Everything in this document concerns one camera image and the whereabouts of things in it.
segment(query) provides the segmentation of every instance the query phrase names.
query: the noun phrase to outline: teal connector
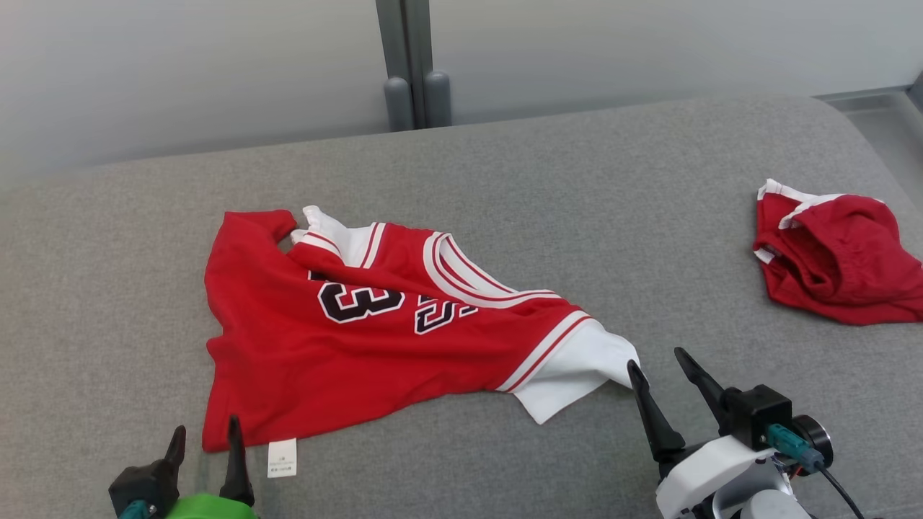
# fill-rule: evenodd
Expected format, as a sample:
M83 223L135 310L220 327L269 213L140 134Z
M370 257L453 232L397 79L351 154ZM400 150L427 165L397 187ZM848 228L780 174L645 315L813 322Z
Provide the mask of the teal connector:
M118 519L150 519L150 508L143 500L131 501Z
M811 448L803 438L779 425L772 424L766 431L766 443L776 451L798 460L809 473L817 472L817 464L823 466L823 454Z

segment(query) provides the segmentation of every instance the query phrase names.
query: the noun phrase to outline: basketball jersey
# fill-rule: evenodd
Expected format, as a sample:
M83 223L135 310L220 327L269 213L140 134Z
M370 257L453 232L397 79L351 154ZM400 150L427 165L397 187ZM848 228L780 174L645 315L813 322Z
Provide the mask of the basketball jersey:
M923 270L881 200L810 195L771 178L757 192L757 237L771 300L846 324L923 321Z
M206 451L227 448L231 414L256 445L485 390L543 423L606 380L629 385L630 343L552 291L501 284L451 235L304 212L306 230L288 211L228 212L215 238Z

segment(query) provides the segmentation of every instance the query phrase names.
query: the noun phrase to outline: white tag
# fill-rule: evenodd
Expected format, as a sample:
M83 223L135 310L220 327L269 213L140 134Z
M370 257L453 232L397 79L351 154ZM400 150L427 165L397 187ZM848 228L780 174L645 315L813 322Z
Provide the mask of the white tag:
M295 438L270 441L270 463L266 477L294 476L298 472L298 447Z

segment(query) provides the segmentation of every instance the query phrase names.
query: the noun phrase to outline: gray fabric surface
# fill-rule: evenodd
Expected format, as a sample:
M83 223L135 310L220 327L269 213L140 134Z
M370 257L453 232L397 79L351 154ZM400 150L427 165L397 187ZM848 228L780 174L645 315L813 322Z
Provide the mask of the gray fabric surface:
M637 347L688 442L716 426L672 349L725 385L766 383L833 435L833 472L869 517L917 516L923 329L852 328L766 297L750 253L766 177L885 200L905 245L923 217L838 113L776 96L663 103L483 126L121 163L0 198L0 502L8 517L106 517L126 465L189 429L181 491L217 492L199 433L219 333L202 273L224 211L308 203L348 225L451 231L518 288L559 291ZM657 468L630 391L609 383L543 426L509 395L417 404L298 442L286 517L654 518ZM822 517L849 511L799 480Z

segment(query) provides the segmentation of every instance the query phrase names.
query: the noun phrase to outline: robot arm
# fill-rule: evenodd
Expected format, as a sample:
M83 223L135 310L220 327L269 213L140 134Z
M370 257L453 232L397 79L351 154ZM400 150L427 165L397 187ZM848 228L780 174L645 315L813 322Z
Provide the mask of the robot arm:
M758 385L742 392L723 388L682 348L675 350L686 378L718 423L719 438L686 446L651 395L634 361L628 363L641 422L660 468L657 507L664 519L810 519L790 485L796 474L827 472L830 436L813 418L792 416L792 402ZM859 519L864 519L844 494Z
M253 486L246 472L244 437L237 416L228 423L228 470L217 496L179 497L176 479L186 454L186 428L179 426L163 459L130 466L109 487L119 519L257 519Z

